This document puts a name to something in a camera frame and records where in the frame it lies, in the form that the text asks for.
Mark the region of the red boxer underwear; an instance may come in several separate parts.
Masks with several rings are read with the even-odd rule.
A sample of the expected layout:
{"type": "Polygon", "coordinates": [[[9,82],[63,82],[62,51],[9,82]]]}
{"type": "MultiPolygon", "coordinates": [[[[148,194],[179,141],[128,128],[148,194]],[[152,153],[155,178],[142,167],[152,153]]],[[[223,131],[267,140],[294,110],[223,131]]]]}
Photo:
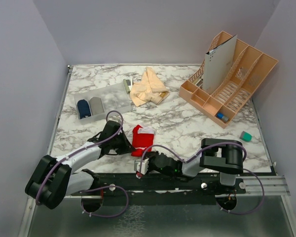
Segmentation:
{"type": "Polygon", "coordinates": [[[132,146],[135,151],[131,153],[133,157],[141,157],[147,147],[153,145],[154,130],[148,126],[136,125],[133,129],[132,146]]]}

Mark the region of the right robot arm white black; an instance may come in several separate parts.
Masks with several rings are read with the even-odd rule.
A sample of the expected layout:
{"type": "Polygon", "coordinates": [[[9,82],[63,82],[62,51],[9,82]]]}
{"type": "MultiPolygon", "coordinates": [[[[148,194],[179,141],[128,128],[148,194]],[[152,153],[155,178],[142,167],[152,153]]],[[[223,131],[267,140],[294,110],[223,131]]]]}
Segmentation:
{"type": "Polygon", "coordinates": [[[181,181],[188,181],[207,168],[220,173],[217,188],[222,193],[228,193],[234,188],[236,176],[243,173],[243,162],[247,157],[246,149],[236,140],[204,138],[200,149],[188,159],[180,158],[175,152],[162,145],[155,145],[155,147],[168,150],[177,159],[158,151],[151,152],[150,149],[153,147],[151,145],[144,151],[135,167],[138,178],[151,171],[157,171],[181,181]]]}

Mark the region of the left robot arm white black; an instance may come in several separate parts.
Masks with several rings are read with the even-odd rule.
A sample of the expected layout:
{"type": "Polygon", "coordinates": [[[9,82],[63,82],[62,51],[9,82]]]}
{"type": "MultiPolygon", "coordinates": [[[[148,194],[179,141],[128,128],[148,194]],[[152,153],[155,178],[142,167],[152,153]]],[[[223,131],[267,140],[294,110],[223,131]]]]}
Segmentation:
{"type": "Polygon", "coordinates": [[[112,151],[115,155],[123,155],[134,150],[120,123],[109,120],[101,132],[78,149],[55,158],[43,156],[25,187],[25,193],[38,205],[49,209],[56,208],[65,196],[78,191],[93,195],[99,189],[99,182],[96,174],[83,166],[112,155],[112,151]]]}

